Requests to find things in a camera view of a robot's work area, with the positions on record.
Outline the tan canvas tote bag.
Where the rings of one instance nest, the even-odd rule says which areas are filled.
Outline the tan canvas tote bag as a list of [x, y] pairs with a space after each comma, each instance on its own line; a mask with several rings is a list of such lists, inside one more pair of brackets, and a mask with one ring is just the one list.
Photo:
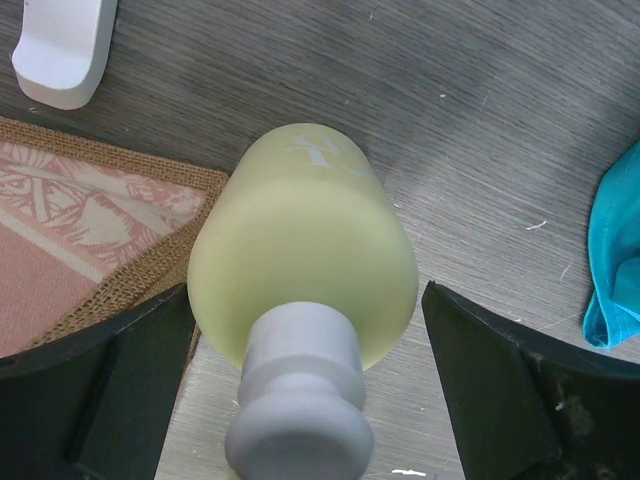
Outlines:
[[181, 284], [223, 172], [1, 122], [1, 354]]

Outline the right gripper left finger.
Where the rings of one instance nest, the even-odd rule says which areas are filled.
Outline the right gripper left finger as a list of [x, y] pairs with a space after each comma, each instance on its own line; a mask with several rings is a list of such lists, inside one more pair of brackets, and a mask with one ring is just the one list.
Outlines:
[[154, 478], [194, 333], [176, 285], [2, 358], [2, 478]]

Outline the metal clothes rack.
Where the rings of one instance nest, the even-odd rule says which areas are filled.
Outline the metal clothes rack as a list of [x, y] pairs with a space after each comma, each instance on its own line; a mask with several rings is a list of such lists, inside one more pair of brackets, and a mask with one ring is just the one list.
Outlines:
[[22, 92], [59, 109], [84, 107], [108, 61], [117, 0], [28, 0], [11, 62]]

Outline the green bottle white cap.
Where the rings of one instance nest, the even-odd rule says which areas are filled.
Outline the green bottle white cap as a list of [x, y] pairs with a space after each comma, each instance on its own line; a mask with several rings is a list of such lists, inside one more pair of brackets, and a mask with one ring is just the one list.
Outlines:
[[241, 368], [225, 437], [241, 479], [358, 479], [374, 449], [364, 371], [405, 332], [416, 258], [362, 150], [318, 124], [245, 152], [194, 243], [187, 289]]

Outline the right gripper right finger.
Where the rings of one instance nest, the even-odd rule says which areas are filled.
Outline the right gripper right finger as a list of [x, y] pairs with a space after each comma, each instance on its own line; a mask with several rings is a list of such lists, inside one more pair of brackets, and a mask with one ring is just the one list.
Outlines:
[[639, 366], [429, 282], [422, 311], [468, 479], [636, 479]]

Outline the teal t-shirt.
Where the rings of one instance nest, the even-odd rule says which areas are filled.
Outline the teal t-shirt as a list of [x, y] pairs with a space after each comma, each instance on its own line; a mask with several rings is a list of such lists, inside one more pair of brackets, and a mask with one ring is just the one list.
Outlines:
[[639, 333], [639, 146], [603, 176], [587, 233], [593, 294], [583, 320], [585, 339], [613, 348]]

